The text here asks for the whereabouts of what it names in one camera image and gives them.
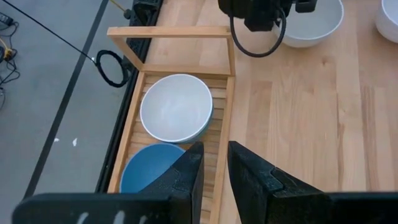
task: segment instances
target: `wooden table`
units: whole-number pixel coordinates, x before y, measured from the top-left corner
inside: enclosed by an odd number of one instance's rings
[[[374,25],[379,0],[345,0],[342,26],[310,49],[266,58],[235,52],[230,139],[324,191],[398,189],[398,45]],[[164,0],[158,26],[228,25],[215,0]],[[272,33],[242,44],[263,52]],[[154,39],[147,62],[228,66],[223,40]],[[239,223],[229,175],[220,223]]]

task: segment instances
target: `white bowl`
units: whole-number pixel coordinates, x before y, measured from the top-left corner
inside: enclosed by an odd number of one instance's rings
[[[383,37],[398,43],[398,0],[381,0],[376,27]]]
[[[291,47],[312,47],[325,40],[340,26],[344,18],[341,0],[318,0],[313,12],[298,13],[295,4],[287,17],[283,43]],[[280,27],[274,25],[279,36]]]
[[[213,111],[209,88],[199,78],[170,75],[153,84],[141,103],[145,130],[163,142],[194,139],[206,128]]]

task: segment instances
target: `bowl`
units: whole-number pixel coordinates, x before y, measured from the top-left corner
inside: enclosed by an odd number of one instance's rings
[[[298,13],[292,5],[287,17],[283,43],[291,47],[312,47],[330,36],[344,18],[341,0],[318,0],[313,12]],[[280,35],[280,27],[274,25],[274,33]]]
[[[138,151],[123,170],[120,193],[137,193],[160,177],[185,151],[174,144],[158,143]]]
[[[206,131],[213,99],[199,78],[175,74],[153,84],[142,99],[140,117],[144,129],[163,142],[187,143]]]
[[[387,40],[398,43],[398,0],[382,0],[376,27]]]

